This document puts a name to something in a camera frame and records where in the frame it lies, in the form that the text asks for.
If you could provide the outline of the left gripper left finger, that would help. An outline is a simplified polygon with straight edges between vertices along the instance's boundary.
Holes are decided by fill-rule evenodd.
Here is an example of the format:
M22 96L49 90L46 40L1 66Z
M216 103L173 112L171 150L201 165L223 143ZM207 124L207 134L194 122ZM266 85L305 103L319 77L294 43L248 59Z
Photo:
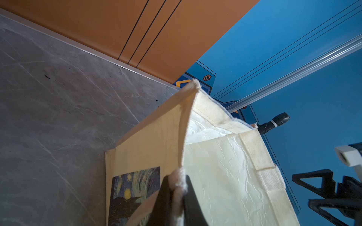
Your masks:
M173 192L169 186L169 176L165 176L156 202L146 226L170 226Z

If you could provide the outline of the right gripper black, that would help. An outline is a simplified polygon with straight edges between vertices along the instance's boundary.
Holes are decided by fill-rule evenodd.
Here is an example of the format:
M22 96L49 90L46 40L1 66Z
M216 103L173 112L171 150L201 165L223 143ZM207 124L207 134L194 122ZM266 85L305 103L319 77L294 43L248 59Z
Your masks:
M335 209L343 216L354 220L354 226L362 225L362 183L353 177L344 176L337 185L329 169L292 175L292 181L325 199L310 199L308 207L335 226L346 223L329 213Z

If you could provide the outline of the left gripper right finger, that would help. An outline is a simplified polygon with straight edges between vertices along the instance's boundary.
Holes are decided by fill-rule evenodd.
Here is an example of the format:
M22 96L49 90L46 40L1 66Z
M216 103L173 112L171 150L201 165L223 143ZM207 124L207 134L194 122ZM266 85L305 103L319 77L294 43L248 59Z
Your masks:
M184 225L185 226L208 226L202 213L195 190L190 177L186 176L187 193L183 198L184 204Z

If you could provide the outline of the cream canvas bag starry print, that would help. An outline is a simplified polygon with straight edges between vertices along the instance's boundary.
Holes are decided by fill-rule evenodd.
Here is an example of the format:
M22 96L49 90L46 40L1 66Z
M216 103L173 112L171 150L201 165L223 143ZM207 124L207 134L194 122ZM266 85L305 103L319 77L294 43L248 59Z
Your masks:
M184 226L186 176L209 226L297 226L257 127L193 80L125 134L106 159L106 224L146 226L165 176L171 226Z

